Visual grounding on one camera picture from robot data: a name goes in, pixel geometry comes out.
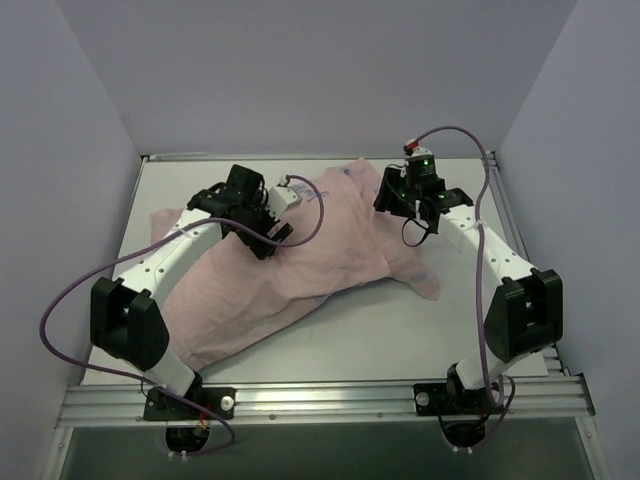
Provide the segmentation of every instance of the folded fabric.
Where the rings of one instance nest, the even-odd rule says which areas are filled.
[[[258,260],[235,234],[207,251],[178,282],[163,307],[171,347],[199,370],[234,355],[318,308],[332,293],[392,277],[425,298],[439,292],[418,249],[403,244],[403,219],[373,208],[381,176],[366,160],[330,168],[313,182],[325,204],[322,228],[309,243]],[[302,204],[283,222],[301,240],[318,219],[318,199],[292,188]],[[181,210],[152,214],[152,240],[162,238]]]

